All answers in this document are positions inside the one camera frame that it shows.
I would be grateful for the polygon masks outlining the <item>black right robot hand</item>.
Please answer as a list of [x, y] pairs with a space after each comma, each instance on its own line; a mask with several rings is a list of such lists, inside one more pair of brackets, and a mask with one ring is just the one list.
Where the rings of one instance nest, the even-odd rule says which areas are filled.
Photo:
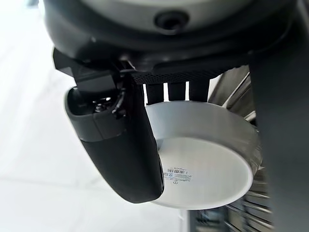
[[294, 0], [46, 0], [55, 68], [76, 85], [65, 110], [102, 177], [124, 200], [163, 193], [163, 169], [143, 105], [163, 84], [202, 86], [247, 64], [289, 30]]

